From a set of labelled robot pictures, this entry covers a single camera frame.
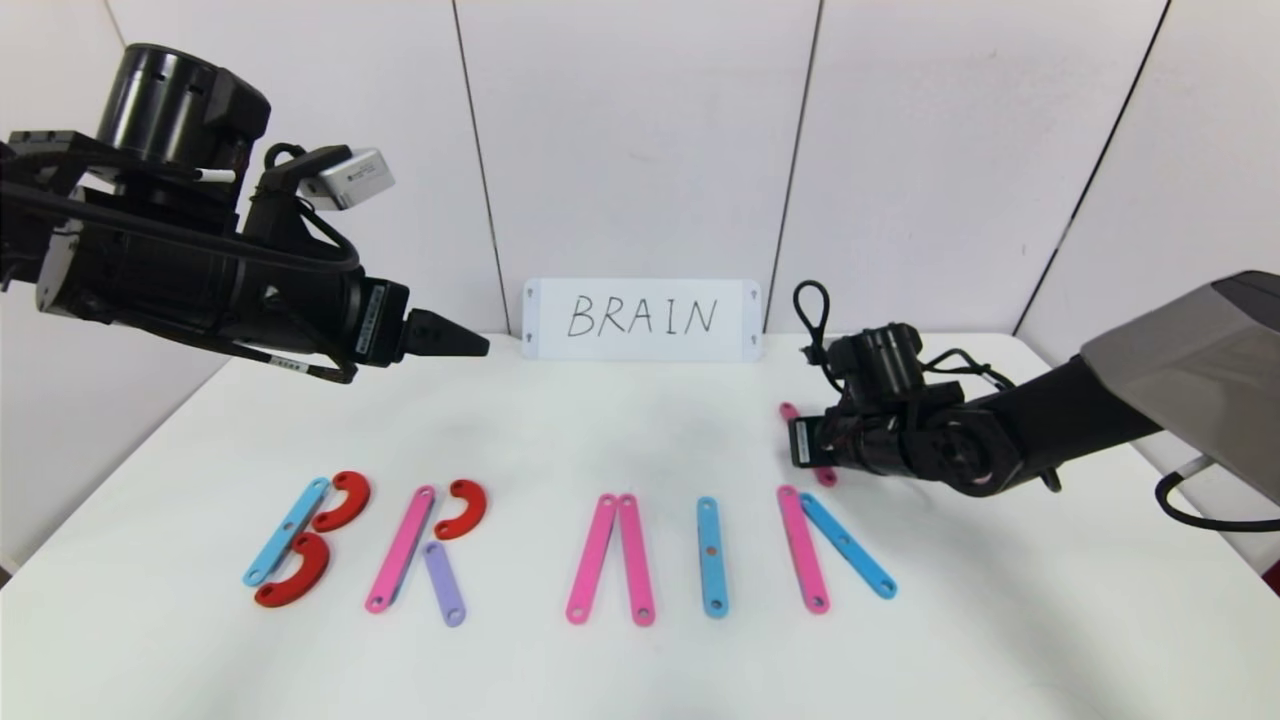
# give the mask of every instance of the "pink plastic bar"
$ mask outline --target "pink plastic bar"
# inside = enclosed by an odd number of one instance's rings
[[[408,510],[401,520],[401,528],[396,530],[396,539],[392,548],[387,551],[383,560],[383,569],[378,571],[374,580],[374,589],[369,591],[369,600],[365,601],[365,610],[381,612],[392,606],[396,594],[399,593],[404,573],[408,571],[410,561],[413,559],[413,550],[422,537],[422,528],[426,527],[426,516],[431,512],[431,503],[435,502],[435,488],[422,486],[413,491],[413,498],[408,501]]]
[[[781,413],[782,419],[787,421],[787,427],[790,427],[791,420],[800,416],[800,411],[796,410],[796,406],[790,402],[778,405],[778,413]],[[836,484],[836,470],[833,468],[814,468],[813,477],[818,478],[819,486],[829,488]]]
[[[822,615],[831,607],[827,598],[827,583],[822,579],[818,566],[818,553],[813,550],[809,525],[800,507],[800,493],[791,486],[778,488],[778,506],[782,507],[782,527],[787,532],[787,544],[791,546],[791,562],[796,566],[796,579],[800,580],[800,594],[804,606],[814,615]]]
[[[627,566],[627,592],[631,593],[631,619],[636,625],[653,625],[658,611],[653,606],[649,585],[649,561],[644,555],[644,533],[640,532],[640,507],[634,495],[618,496],[618,520],[622,525],[622,560]]]
[[[609,550],[609,536],[613,533],[613,518],[617,514],[618,498],[609,493],[600,496],[591,518],[591,529],[586,532],[586,547],[582,560],[577,564],[577,577],[573,589],[568,593],[568,607],[564,616],[575,625],[586,623],[591,616],[591,603],[595,601],[595,585],[600,582],[604,568],[604,553]]]

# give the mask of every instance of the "plastic piece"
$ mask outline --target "plastic piece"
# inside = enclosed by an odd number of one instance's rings
[[[329,568],[329,546],[315,533],[300,533],[289,548],[302,556],[302,566],[279,583],[266,583],[253,593],[262,607],[282,607],[307,594]]]
[[[831,607],[827,597],[827,583],[822,579],[818,553],[813,550],[809,537],[809,523],[800,509],[800,493],[791,486],[778,488],[778,506],[782,507],[782,527],[787,532],[787,544],[791,547],[791,562],[796,566],[796,579],[800,580],[800,596],[809,612],[822,615]]]
[[[831,541],[831,544],[836,546],[836,550],[845,556],[854,570],[858,570],[858,574],[876,591],[876,594],[886,600],[897,594],[897,583],[893,582],[893,578],[890,578],[888,573],[863,550],[863,546],[858,544],[854,536],[849,534],[831,516],[831,512],[827,512],[817,497],[806,492],[800,493],[800,506],[804,507],[804,514],[818,527],[818,530]]]
[[[467,509],[452,520],[440,520],[435,524],[435,537],[440,539],[458,539],[470,533],[480,524],[485,509],[489,507],[484,488],[472,480],[453,480],[453,484],[449,486],[449,495],[467,501]]]
[[[649,561],[644,553],[640,530],[640,507],[634,495],[618,496],[618,524],[622,525],[622,560],[627,569],[627,592],[631,594],[631,619],[648,628],[658,615],[649,584]]]
[[[422,529],[426,528],[426,516],[431,512],[431,503],[435,502],[435,488],[422,486],[413,491],[413,498],[408,501],[408,510],[404,519],[396,530],[396,539],[392,548],[387,551],[383,568],[378,571],[374,588],[369,591],[369,600],[365,601],[365,610],[381,612],[396,602],[401,583],[404,582],[404,573],[408,571],[410,560],[417,541],[422,538]]]
[[[788,423],[800,416],[800,411],[796,410],[796,406],[791,405],[790,402],[783,402],[782,405],[778,405],[778,413],[781,413],[782,419]],[[835,468],[814,468],[813,477],[818,479],[819,486],[829,488],[836,484]]]
[[[347,493],[343,498],[342,505],[334,507],[333,510],[326,510],[324,512],[316,512],[315,519],[311,521],[311,527],[317,533],[329,533],[337,530],[338,528],[346,525],[347,523],[356,519],[365,506],[369,505],[369,480],[353,470],[343,470],[333,477],[334,489],[340,489]]]
[[[618,498],[609,493],[600,496],[591,516],[591,529],[586,532],[586,547],[582,560],[577,564],[573,589],[568,593],[568,607],[564,616],[575,625],[586,623],[591,616],[591,603],[595,601],[595,585],[600,582],[604,568],[604,553],[609,550],[609,536],[613,534],[613,518],[617,515]]]
[[[703,571],[703,610],[712,618],[723,618],[728,615],[724,546],[719,536],[719,506],[710,497],[698,498],[698,557]]]
[[[280,560],[284,559],[284,553],[289,550],[289,543],[293,542],[293,538],[298,537],[298,533],[306,529],[307,523],[311,521],[311,515],[316,511],[316,507],[320,507],[320,503],[324,501],[324,493],[328,489],[329,478],[316,478],[311,480],[307,489],[302,491],[302,496],[293,503],[293,509],[275,527],[275,532],[271,533],[270,539],[262,546],[262,551],[257,553],[253,564],[244,571],[243,580],[246,585],[251,588],[261,585],[280,566]]]
[[[422,548],[422,557],[426,560],[426,573],[431,575],[431,587],[435,588],[435,600],[440,603],[444,624],[457,628],[467,619],[467,609],[462,605],[458,582],[453,579],[449,556],[444,553],[442,543],[431,541]]]

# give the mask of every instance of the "red semicircle piece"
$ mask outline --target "red semicircle piece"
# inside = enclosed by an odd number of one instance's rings
[[[452,520],[440,520],[435,524],[435,537],[440,539],[457,539],[470,533],[480,524],[480,519],[484,518],[484,512],[489,507],[484,488],[472,480],[453,480],[449,486],[449,495],[466,500],[467,509]]]
[[[329,566],[329,546],[315,533],[298,533],[289,548],[302,556],[302,566],[279,583],[257,588],[253,601],[262,607],[282,607],[305,596]]]
[[[365,506],[369,505],[369,495],[371,492],[369,489],[369,480],[360,473],[353,470],[338,473],[333,477],[333,487],[334,489],[344,491],[347,497],[338,507],[316,514],[315,520],[311,521],[311,527],[317,533],[337,530],[355,520],[356,515],[360,515]]]

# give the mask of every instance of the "white table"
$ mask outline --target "white table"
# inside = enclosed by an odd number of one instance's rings
[[[927,343],[1016,380],[1046,369],[1010,337]],[[819,497],[900,592],[814,534],[832,607],[805,611],[774,489],[817,486],[776,409],[835,397],[800,345],[769,337],[756,365],[557,364],[498,337],[485,360],[411,357],[351,387],[232,361],[0,593],[4,717],[1280,716],[1280,600],[1161,515],[1129,447],[1065,466],[1059,496],[841,470]],[[326,536],[319,585],[259,607],[242,573],[307,480],[342,469],[371,479],[369,507]],[[466,623],[442,623],[420,556],[366,612],[411,489],[460,477],[490,496],[448,546]],[[605,491],[639,497],[652,628],[630,620],[617,533],[590,621],[564,620]],[[701,495],[721,503],[723,620],[700,603]]]

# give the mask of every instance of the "white sign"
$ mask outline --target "white sign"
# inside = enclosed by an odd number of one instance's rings
[[[541,278],[522,300],[525,357],[750,363],[764,345],[753,281]]]

